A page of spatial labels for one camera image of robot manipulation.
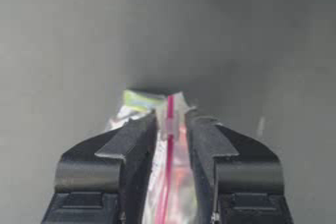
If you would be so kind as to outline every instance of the clear plastic bag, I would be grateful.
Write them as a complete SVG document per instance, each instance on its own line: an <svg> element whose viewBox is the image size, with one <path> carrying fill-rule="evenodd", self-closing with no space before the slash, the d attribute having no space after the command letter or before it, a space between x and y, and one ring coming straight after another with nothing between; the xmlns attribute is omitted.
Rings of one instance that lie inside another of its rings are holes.
<svg viewBox="0 0 336 224"><path fill-rule="evenodd" d="M189 107L183 93L169 99L161 95L127 90L119 116L109 121L108 130L132 118L156 110L159 132L148 183L143 224L195 223L197 199L189 163L184 116Z"/></svg>

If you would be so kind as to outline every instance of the gray wall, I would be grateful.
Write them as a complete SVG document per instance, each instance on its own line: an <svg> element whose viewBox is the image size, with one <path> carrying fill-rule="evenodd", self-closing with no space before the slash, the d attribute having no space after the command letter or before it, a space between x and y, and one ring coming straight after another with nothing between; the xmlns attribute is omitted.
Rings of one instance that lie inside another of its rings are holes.
<svg viewBox="0 0 336 224"><path fill-rule="evenodd" d="M61 152L127 87L187 92L280 154L295 223L335 223L335 0L0 0L0 219L39 223Z"/></svg>

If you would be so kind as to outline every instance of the gray background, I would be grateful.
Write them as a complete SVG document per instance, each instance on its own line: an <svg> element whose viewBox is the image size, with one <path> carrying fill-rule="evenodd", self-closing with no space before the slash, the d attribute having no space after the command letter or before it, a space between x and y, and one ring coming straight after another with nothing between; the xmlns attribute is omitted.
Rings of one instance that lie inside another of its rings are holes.
<svg viewBox="0 0 336 224"><path fill-rule="evenodd" d="M127 87L181 89L263 140L295 223L335 223L335 39L335 0L0 0L1 223L41 221Z"/></svg>

